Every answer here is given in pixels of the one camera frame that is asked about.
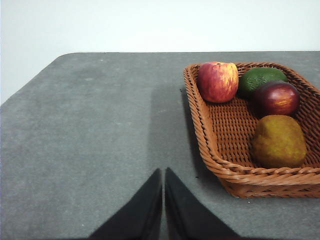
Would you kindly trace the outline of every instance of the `white wall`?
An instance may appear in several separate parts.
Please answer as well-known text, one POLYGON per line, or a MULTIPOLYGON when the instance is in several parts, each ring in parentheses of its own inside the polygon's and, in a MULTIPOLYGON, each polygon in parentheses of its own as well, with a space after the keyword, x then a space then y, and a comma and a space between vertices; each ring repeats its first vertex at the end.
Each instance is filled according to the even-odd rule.
POLYGON ((319 0, 2 0, 1 103, 71 52, 320 50, 319 0))

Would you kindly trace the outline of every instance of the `basket rim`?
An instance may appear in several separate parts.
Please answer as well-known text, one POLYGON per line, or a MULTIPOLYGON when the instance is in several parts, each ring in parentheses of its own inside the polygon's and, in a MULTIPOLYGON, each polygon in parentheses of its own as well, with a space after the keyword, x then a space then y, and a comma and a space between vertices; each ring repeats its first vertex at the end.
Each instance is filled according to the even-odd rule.
MULTIPOLYGON (((281 167, 281 168, 255 168, 246 167, 237 163, 222 159, 214 149, 211 149, 206 138, 206 126, 201 119, 201 110, 199 101, 195 97, 195 88, 192 79, 191 70, 199 67, 202 63, 193 63, 187 65, 183 70, 184 83, 186 87, 189 107, 191 110, 191 117, 193 120, 194 130, 198 141, 200 155, 204 161, 206 167, 212 171, 218 178, 224 179, 230 183, 236 184, 251 184, 260 186, 269 185, 303 185, 303 184, 320 184, 320 167, 281 167)), ((234 62, 237 66, 243 67, 254 67, 256 65, 273 65, 276 68, 285 70, 294 77, 298 78, 308 91, 315 94, 320 99, 320 90, 314 85, 308 82, 303 76, 298 74, 295 70, 276 63, 269 61, 258 61, 258 62, 234 62)))

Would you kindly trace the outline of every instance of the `brown basket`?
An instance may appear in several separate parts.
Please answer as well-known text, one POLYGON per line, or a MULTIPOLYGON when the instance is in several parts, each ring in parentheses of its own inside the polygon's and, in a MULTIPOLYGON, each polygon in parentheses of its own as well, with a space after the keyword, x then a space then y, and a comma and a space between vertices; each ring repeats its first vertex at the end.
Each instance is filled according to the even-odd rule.
POLYGON ((206 167, 235 197, 320 197, 320 91, 296 71, 272 62, 238 62, 239 77, 254 67, 273 67, 300 93, 293 116, 304 133, 307 155, 298 168, 263 168, 250 155, 258 118, 249 102, 234 97, 227 103, 202 99, 196 82, 200 63, 184 69, 184 81, 201 157, 206 167))

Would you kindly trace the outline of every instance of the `avocado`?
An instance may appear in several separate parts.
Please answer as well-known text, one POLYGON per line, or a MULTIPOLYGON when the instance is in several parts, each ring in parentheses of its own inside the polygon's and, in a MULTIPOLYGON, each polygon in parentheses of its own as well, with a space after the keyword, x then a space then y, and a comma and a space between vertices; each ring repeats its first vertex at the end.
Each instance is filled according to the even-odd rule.
POLYGON ((253 67, 239 78, 238 95, 249 99, 254 91, 270 81, 282 80, 288 82, 286 75, 274 67, 253 67))

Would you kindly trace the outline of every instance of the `dark red apple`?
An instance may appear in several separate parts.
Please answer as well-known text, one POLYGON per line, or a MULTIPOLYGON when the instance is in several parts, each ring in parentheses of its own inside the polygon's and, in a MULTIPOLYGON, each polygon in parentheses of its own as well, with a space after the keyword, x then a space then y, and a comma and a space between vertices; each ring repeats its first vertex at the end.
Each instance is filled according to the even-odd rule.
POLYGON ((258 87, 253 102, 262 116, 293 115, 299 108, 300 94, 290 83, 270 81, 258 87))

